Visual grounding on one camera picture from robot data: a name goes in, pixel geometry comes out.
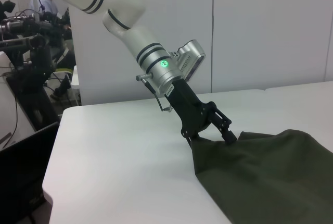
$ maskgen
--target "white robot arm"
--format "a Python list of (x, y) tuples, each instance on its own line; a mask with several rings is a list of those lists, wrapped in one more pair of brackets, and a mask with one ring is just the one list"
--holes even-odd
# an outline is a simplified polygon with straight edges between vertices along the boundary
[(206, 56), (197, 41), (192, 40), (177, 52), (168, 53), (148, 29), (133, 28), (145, 11), (142, 0), (64, 1), (88, 14), (105, 13), (105, 27), (122, 40), (144, 71), (144, 75), (137, 76), (137, 80), (143, 81), (155, 96), (156, 92), (166, 96), (182, 120), (181, 134), (189, 145), (211, 123), (227, 143), (236, 141), (234, 134), (228, 130), (231, 121), (213, 102), (202, 103), (186, 82)]

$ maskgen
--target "white partition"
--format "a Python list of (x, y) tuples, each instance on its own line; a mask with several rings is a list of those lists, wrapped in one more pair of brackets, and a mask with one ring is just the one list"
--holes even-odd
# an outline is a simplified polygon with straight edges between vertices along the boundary
[[(210, 92), (212, 0), (145, 0), (144, 24), (168, 51), (197, 39), (207, 58), (190, 85)], [(103, 15), (87, 15), (70, 7), (76, 62), (83, 104), (151, 97), (135, 76), (143, 73), (134, 57), (102, 23)]]
[(329, 52), (327, 56), (327, 67), (325, 81), (333, 81), (333, 17), (332, 17), (332, 29), (330, 38)]
[(324, 81), (332, 0), (215, 0), (213, 92)]

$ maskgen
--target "fabric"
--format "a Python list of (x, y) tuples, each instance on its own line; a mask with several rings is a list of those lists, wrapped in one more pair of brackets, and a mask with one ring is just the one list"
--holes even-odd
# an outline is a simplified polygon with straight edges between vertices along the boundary
[[(57, 5), (52, 0), (41, 0), (41, 3), (42, 3), (42, 5), (44, 5), (46, 12), (51, 12), (52, 14), (58, 14)], [(32, 0), (30, 1), (29, 9), (34, 9)]]
[(333, 154), (310, 135), (242, 133), (192, 141), (195, 173), (235, 224), (332, 224)]

